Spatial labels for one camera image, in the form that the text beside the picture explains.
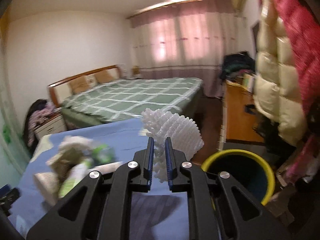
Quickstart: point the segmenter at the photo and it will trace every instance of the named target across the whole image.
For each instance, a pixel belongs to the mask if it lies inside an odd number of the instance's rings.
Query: wooden floor
[[[200,128],[204,146],[192,158],[195,164],[202,164],[217,152],[222,123],[222,102],[218,98],[202,97],[194,121]]]

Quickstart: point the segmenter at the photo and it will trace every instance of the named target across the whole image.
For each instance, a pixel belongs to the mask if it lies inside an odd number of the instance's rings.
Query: white wall
[[[247,0],[241,16],[242,19],[239,20],[244,24],[245,31],[239,32],[239,47],[241,50],[247,50],[250,56],[255,58],[256,50],[251,27],[260,19],[259,0]]]
[[[41,13],[9,25],[7,68],[22,128],[29,106],[48,98],[47,85],[115,64],[131,68],[128,22],[101,12]]]

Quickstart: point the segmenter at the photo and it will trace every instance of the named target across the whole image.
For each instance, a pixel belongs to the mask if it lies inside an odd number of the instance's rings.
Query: blue bed
[[[118,161],[126,163],[133,159],[136,151],[147,147],[148,137],[139,135],[141,129],[141,120],[133,118],[51,135],[53,147],[30,162],[22,176],[18,185],[21,197],[12,205],[11,223],[26,236],[49,210],[50,206],[37,190],[32,176],[50,171],[45,162],[57,153],[58,145],[66,135],[81,135],[107,143],[115,149]],[[133,193],[130,240],[141,239],[189,239],[186,193],[171,193],[167,183],[161,184],[155,178],[149,193]]]

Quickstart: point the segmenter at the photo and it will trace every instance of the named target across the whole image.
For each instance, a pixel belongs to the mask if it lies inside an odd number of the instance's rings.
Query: bed
[[[94,78],[96,73],[110,72],[110,82],[93,82],[90,89],[73,94],[69,83],[79,77]],[[103,123],[141,117],[146,108],[163,109],[190,118],[202,95],[198,78],[167,78],[158,80],[121,79],[117,65],[100,68],[65,78],[48,86],[52,102],[61,107],[68,127],[83,128]]]
[[[45,162],[57,153],[67,135],[80,135],[107,143],[115,150],[118,161],[133,159],[134,153],[146,148],[148,137],[141,132],[139,118],[103,124],[78,130],[45,135],[39,142],[34,157],[23,174],[18,188],[21,197],[12,205],[9,217],[15,228],[26,236],[28,230],[41,219],[50,206],[37,190],[32,176],[51,171]],[[187,194],[171,193],[167,183],[152,179],[148,193],[133,193],[130,240],[189,239]]]

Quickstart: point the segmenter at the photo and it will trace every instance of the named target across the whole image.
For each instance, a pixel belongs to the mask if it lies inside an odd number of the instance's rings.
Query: dark clothing
[[[225,80],[230,73],[237,72],[241,69],[248,69],[255,72],[255,61],[249,56],[247,51],[226,55],[221,66],[222,72],[220,78]]]
[[[296,147],[290,145],[279,136],[279,123],[272,122],[262,114],[260,114],[259,117],[260,122],[256,132],[263,137],[267,152],[279,157],[275,163],[275,166],[279,168],[295,151]]]

